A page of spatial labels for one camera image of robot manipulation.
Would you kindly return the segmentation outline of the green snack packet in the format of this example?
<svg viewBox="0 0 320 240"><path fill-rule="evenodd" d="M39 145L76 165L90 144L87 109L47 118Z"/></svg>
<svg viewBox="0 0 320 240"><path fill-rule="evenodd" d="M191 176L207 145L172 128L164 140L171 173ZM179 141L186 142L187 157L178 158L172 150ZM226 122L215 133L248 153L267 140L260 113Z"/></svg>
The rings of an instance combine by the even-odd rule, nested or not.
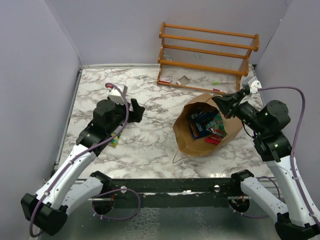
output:
<svg viewBox="0 0 320 240"><path fill-rule="evenodd" d="M122 135L122 131L120 131L121 128L122 126L118 126L111 134L114 138L109 142L109 145L113 148L115 148L119 143L119 139Z"/></svg>

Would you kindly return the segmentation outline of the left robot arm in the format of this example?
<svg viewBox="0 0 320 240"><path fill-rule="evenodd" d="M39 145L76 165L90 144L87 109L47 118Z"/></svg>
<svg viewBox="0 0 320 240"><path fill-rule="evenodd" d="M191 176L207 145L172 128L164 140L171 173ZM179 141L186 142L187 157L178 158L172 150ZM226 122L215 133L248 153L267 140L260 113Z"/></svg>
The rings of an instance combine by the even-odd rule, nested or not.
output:
<svg viewBox="0 0 320 240"><path fill-rule="evenodd" d="M106 197L111 190L101 173L94 174L79 186L74 186L80 174L122 132L126 124L139 123L145 108L136 99L123 104L110 98L101 100L93 110L92 120L82 130L67 159L54 175L34 194L25 194L20 203L29 221L29 234L36 226L50 236L57 234L68 216L88 199Z"/></svg>

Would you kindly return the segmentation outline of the brown paper bag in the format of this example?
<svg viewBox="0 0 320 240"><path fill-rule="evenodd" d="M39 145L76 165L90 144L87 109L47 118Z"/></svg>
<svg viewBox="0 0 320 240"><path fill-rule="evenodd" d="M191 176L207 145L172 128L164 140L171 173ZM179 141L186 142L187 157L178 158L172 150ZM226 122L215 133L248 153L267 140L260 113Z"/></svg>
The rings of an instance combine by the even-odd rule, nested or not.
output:
<svg viewBox="0 0 320 240"><path fill-rule="evenodd" d="M219 107L211 99L212 97L213 96L209 93L203 93L194 97L191 101L184 105L179 117L176 119L173 125L173 131L178 149L180 152L189 157L203 157L217 151L221 147L234 140L243 128L242 122L239 119L227 119L222 116L221 118L226 131L226 137L223 138L218 145L206 142L204 137L194 139L191 134L187 115L192 111L195 111L197 107L205 107L206 110L218 110Z"/></svg>

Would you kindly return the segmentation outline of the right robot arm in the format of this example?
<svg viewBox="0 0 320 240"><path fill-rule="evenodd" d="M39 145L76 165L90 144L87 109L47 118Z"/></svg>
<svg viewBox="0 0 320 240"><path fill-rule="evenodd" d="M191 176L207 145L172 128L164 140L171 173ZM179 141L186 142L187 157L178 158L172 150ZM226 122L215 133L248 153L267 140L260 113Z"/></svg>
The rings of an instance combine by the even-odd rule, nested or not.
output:
<svg viewBox="0 0 320 240"><path fill-rule="evenodd" d="M291 155L293 148L282 132L291 121L287 105L271 100L258 111L242 101L249 94L249 90L241 89L233 94L215 95L212 100L225 118L236 117L253 130L254 147L275 177L284 201L269 192L247 170L232 174L235 180L230 182L229 189L236 196L244 193L251 197L272 219L282 240L311 239L320 233L317 218L320 211L306 191Z"/></svg>

